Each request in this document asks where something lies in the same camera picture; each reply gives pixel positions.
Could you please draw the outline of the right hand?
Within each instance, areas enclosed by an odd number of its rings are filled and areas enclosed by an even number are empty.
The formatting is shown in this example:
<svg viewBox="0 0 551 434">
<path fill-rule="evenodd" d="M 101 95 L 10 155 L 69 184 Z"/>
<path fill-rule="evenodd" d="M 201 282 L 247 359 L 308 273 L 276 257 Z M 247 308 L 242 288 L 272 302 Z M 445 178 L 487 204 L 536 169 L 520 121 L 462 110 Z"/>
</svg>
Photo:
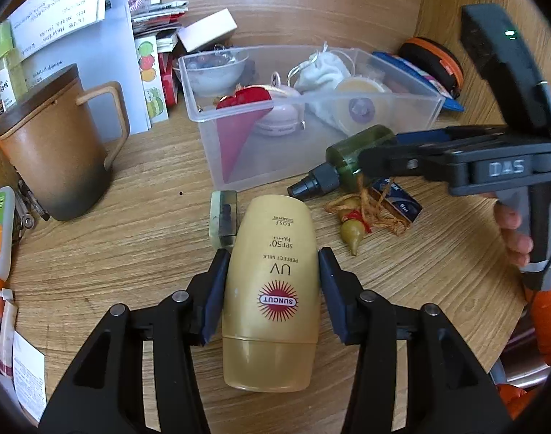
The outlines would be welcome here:
<svg viewBox="0 0 551 434">
<path fill-rule="evenodd" d="M 519 232 L 522 225 L 521 215 L 500 202 L 493 193 L 484 193 L 482 197 L 496 200 L 493 217 L 499 227 L 509 262 L 518 268 L 525 267 L 529 264 L 530 253 L 533 251 L 533 239 Z"/>
</svg>

